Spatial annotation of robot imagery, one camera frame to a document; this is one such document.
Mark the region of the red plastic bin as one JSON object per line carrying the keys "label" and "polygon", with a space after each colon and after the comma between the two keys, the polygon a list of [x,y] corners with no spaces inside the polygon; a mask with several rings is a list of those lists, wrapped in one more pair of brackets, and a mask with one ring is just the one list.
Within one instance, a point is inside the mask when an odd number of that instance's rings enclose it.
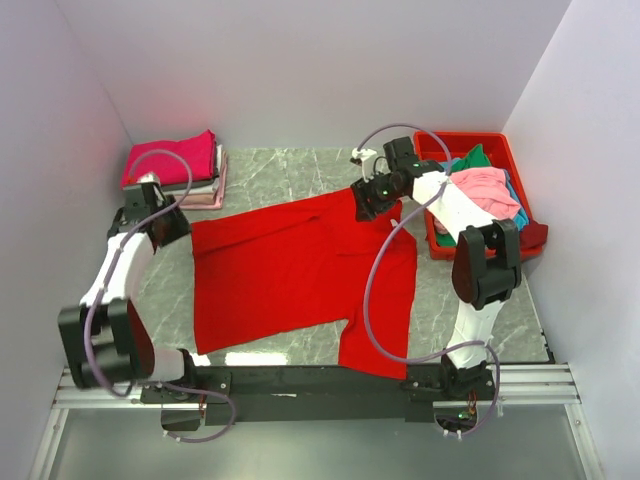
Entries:
{"label": "red plastic bin", "polygon": [[[525,189],[506,136],[500,133],[487,132],[438,132],[437,136],[450,151],[452,162],[455,158],[463,158],[474,146],[482,144],[484,153],[490,160],[491,167],[504,171],[506,188],[509,190],[511,197],[520,204],[520,210],[514,219],[519,232],[530,220],[536,221],[529,206]],[[446,168],[446,155],[438,142],[431,136],[423,132],[416,132],[413,136],[413,143],[416,153],[421,160],[436,160]],[[434,260],[453,260],[455,246],[439,246],[436,241],[435,219],[428,211],[425,211],[424,215],[427,228],[426,241],[428,242],[430,257]],[[520,247],[522,260],[529,260],[539,256],[544,246],[541,249],[534,250],[524,250]]]}

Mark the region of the folded light pink t-shirt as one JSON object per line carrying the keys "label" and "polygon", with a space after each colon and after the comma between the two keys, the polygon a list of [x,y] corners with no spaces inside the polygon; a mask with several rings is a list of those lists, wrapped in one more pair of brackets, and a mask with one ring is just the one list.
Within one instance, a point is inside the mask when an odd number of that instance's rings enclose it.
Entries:
{"label": "folded light pink t-shirt", "polygon": [[221,157],[221,180],[214,194],[189,195],[181,204],[183,210],[220,210],[224,204],[228,174],[228,155],[224,150]]}

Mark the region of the aluminium frame rail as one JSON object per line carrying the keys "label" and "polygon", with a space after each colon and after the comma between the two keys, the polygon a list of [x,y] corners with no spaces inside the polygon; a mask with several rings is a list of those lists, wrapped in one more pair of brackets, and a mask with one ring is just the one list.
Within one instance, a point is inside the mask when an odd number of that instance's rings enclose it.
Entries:
{"label": "aluminium frame rail", "polygon": [[[425,377],[433,364],[412,367],[412,379],[398,383],[382,377],[361,375],[339,367],[293,366],[203,366],[201,372],[218,380],[211,386],[232,398],[236,403],[242,396],[262,395],[282,402],[290,400],[352,397],[365,402],[375,396],[406,393],[410,399],[432,403],[437,407],[460,407],[466,401],[446,396],[426,384]],[[566,405],[581,402],[569,366],[566,364],[507,364],[499,371],[491,365],[485,383],[476,388],[476,401],[488,406],[492,401],[500,405]],[[174,409],[193,409],[194,394],[180,400],[176,394],[162,393],[157,384],[134,386],[125,397],[117,397],[103,388],[78,389],[69,370],[64,370],[52,406],[58,409],[133,408],[141,405],[168,406]]]}

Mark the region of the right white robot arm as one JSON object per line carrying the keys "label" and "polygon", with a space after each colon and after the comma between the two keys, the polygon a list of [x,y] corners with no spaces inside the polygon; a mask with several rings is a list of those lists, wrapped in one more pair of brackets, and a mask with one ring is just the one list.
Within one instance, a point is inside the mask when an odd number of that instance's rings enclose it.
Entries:
{"label": "right white robot arm", "polygon": [[456,322],[440,359],[435,390],[460,399],[485,384],[496,386],[498,375],[487,369],[495,321],[514,289],[520,286],[519,232],[511,220],[499,220],[476,205],[452,179],[453,160],[423,161],[410,138],[383,147],[387,172],[379,171],[377,153],[354,148],[351,161],[361,177],[351,185],[356,218],[372,221],[404,197],[418,203],[417,212],[431,213],[456,236],[451,281],[459,298]]}

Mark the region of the dark red t-shirt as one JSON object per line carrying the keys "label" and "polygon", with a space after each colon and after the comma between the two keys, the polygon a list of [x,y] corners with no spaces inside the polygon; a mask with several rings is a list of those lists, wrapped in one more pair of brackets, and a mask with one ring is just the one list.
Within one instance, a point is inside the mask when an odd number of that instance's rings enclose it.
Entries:
{"label": "dark red t-shirt", "polygon": [[520,247],[524,250],[541,249],[547,242],[549,226],[530,220],[520,231]]}

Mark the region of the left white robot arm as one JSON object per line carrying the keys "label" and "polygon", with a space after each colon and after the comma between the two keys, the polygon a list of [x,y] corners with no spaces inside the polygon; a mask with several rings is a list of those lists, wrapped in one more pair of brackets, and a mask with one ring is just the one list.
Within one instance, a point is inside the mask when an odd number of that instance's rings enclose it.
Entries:
{"label": "left white robot arm", "polygon": [[173,195],[146,180],[124,188],[107,232],[100,270],[76,306],[63,308],[58,328],[77,388],[112,388],[123,382],[164,382],[176,401],[193,399],[200,388],[185,349],[153,345],[136,308],[140,282],[158,249],[189,235],[191,225]]}

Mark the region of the folded magenta t-shirt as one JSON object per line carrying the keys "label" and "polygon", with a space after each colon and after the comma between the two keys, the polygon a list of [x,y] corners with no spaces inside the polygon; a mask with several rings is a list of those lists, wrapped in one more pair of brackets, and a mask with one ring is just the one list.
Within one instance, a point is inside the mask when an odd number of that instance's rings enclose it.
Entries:
{"label": "folded magenta t-shirt", "polygon": [[213,180],[217,175],[216,135],[211,130],[205,130],[195,137],[183,140],[159,140],[134,145],[121,176],[121,187],[134,183],[148,173],[154,173],[162,186],[187,183],[188,175],[184,165],[166,153],[151,154],[132,169],[138,158],[156,150],[166,150],[183,158],[189,165],[193,183]]}

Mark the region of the green t-shirt in bin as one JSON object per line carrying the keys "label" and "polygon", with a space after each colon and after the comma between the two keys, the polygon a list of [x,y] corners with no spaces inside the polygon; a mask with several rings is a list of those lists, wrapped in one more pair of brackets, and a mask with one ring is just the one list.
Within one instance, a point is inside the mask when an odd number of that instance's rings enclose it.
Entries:
{"label": "green t-shirt in bin", "polygon": [[[451,174],[464,171],[470,168],[490,167],[491,163],[487,155],[484,153],[483,145],[474,146],[463,158],[455,158],[451,167]],[[441,247],[454,247],[455,242],[450,234],[448,234],[441,225],[434,220],[436,227],[436,241]]]}

